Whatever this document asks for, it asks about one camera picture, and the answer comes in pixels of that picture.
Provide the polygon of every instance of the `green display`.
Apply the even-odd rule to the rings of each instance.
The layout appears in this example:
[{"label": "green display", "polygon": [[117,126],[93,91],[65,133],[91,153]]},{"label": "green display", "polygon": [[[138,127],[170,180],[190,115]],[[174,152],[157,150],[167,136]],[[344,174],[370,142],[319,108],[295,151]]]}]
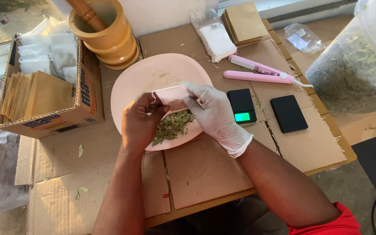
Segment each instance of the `green display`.
[{"label": "green display", "polygon": [[234,115],[234,120],[236,120],[237,122],[249,121],[250,120],[249,113],[248,112],[237,113]]}]

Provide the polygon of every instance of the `clear plastic bucket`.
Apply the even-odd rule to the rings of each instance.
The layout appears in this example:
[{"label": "clear plastic bucket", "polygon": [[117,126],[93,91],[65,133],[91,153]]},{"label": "clear plastic bucket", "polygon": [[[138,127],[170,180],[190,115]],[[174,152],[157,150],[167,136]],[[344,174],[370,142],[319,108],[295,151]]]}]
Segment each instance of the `clear plastic bucket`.
[{"label": "clear plastic bucket", "polygon": [[335,116],[376,111],[376,0],[359,0],[355,17],[305,73]]}]

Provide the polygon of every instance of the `pink crimping iron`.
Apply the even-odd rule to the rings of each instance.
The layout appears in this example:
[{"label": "pink crimping iron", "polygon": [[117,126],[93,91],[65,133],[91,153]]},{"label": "pink crimping iron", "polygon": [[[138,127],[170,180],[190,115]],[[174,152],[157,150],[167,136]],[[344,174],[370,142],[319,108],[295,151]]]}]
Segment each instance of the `pink crimping iron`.
[{"label": "pink crimping iron", "polygon": [[313,87],[312,85],[300,83],[299,81],[295,80],[293,76],[287,73],[281,72],[279,70],[276,70],[263,64],[259,64],[255,61],[245,59],[240,56],[231,55],[228,57],[228,60],[233,64],[240,65],[247,69],[256,70],[262,74],[227,70],[223,72],[223,77],[225,78],[248,80],[255,82],[275,82],[285,84],[294,83],[302,87]]}]

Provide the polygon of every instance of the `digital scale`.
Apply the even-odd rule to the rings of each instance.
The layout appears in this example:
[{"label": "digital scale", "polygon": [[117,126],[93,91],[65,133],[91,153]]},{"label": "digital scale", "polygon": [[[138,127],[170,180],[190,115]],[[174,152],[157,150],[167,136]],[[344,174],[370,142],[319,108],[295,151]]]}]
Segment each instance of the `digital scale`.
[{"label": "digital scale", "polygon": [[249,89],[229,91],[227,98],[232,106],[234,120],[237,124],[255,123],[257,121]]}]

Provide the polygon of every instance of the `white latex glove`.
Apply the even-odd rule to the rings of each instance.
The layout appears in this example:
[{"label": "white latex glove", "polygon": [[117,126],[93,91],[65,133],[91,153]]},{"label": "white latex glove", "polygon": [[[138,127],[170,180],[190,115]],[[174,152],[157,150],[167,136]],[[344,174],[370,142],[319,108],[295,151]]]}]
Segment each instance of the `white latex glove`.
[{"label": "white latex glove", "polygon": [[[215,138],[227,150],[232,158],[242,155],[252,141],[253,135],[240,127],[234,120],[230,101],[224,92],[211,86],[181,82],[193,98],[183,99],[194,114],[202,130]],[[200,98],[202,107],[195,100]]]}]

